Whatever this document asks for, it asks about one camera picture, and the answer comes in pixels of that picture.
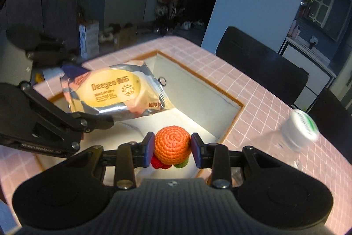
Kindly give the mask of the black dining chair left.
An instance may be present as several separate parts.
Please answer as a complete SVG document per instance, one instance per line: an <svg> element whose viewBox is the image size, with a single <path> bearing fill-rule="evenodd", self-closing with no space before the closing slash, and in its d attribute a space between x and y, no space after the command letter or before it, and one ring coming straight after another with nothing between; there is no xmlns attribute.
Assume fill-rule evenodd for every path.
<svg viewBox="0 0 352 235"><path fill-rule="evenodd" d="M229 26L215 55L292 106L308 80L293 63L243 31Z"/></svg>

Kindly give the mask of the black dining chair right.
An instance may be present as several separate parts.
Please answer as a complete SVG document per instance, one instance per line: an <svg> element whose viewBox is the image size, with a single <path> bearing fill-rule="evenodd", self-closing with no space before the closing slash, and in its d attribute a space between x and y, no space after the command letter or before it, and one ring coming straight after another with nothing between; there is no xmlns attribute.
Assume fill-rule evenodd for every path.
<svg viewBox="0 0 352 235"><path fill-rule="evenodd" d="M322 90L308 114L322 136L351 163L351 114L330 89Z"/></svg>

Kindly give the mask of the black dining chair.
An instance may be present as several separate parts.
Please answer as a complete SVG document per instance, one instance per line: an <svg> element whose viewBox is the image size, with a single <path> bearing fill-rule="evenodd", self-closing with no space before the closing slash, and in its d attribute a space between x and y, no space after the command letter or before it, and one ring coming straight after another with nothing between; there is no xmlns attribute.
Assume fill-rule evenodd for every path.
<svg viewBox="0 0 352 235"><path fill-rule="evenodd" d="M351 163L351 114L330 89L322 90L308 114L322 136Z"/></svg>
<svg viewBox="0 0 352 235"><path fill-rule="evenodd" d="M229 26L215 55L292 106L308 80L293 63L243 31Z"/></svg>

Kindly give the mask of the orange white storage box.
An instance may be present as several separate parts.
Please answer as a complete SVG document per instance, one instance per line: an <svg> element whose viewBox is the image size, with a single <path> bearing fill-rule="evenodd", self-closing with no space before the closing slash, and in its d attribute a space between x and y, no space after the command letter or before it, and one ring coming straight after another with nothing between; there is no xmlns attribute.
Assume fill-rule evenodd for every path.
<svg viewBox="0 0 352 235"><path fill-rule="evenodd" d="M174 107L154 115L117 122L109 130L85 134L81 149L101 145L106 150L115 150L129 141L140 142L149 131L157 133L166 126L179 126L189 134L198 133L205 143L221 144L243 104L161 52L154 51L141 59L155 78L163 82Z"/></svg>

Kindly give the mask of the clear plastic water bottle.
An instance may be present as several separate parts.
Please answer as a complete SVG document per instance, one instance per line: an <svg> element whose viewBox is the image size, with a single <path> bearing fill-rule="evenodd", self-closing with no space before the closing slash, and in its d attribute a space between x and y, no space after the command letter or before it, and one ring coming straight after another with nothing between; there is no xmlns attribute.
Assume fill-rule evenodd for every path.
<svg viewBox="0 0 352 235"><path fill-rule="evenodd" d="M240 196L258 191L271 203L302 206L328 188L298 167L301 152L318 138L311 117L292 110L279 130L244 142L239 152L229 151L232 188Z"/></svg>

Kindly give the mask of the pink checkered tablecloth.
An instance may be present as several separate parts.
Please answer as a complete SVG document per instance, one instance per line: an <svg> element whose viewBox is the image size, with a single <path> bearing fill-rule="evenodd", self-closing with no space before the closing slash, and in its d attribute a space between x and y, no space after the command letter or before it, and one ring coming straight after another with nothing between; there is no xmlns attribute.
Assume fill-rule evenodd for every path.
<svg viewBox="0 0 352 235"><path fill-rule="evenodd" d="M88 60L83 66L103 68L155 51L179 61L245 105L224 140L229 148L275 130L288 117L288 105L272 93L224 60L178 36L165 36L112 52ZM299 160L304 172L322 181L332 191L334 206L327 227L335 234L346 234L351 229L351 164L323 136L309 146Z"/></svg>

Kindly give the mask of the white sideboard cabinet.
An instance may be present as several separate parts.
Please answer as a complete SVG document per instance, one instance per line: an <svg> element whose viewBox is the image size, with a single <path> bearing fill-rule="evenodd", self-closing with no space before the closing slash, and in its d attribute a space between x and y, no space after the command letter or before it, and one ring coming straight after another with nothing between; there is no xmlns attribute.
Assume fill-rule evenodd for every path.
<svg viewBox="0 0 352 235"><path fill-rule="evenodd" d="M308 112L320 93L329 88L337 76L318 50L309 49L305 43L297 39L287 36L279 54L307 75L308 80L292 106Z"/></svg>

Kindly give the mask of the silver yellow snack packet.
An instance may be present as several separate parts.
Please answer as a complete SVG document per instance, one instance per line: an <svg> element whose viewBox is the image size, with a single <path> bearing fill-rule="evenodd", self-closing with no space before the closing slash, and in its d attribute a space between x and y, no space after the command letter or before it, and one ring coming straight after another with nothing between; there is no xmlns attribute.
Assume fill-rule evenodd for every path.
<svg viewBox="0 0 352 235"><path fill-rule="evenodd" d="M73 113L105 114L120 122L174 108L144 61L133 60L97 70L65 64L61 69L63 95Z"/></svg>

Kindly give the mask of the orange crochet ball toy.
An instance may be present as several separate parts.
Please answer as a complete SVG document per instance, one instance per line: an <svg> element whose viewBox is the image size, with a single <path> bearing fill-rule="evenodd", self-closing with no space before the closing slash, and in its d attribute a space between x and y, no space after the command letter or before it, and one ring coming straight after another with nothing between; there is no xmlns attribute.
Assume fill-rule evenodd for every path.
<svg viewBox="0 0 352 235"><path fill-rule="evenodd" d="M155 135L151 164L154 169L184 168L191 153L191 136L182 127L167 126Z"/></svg>

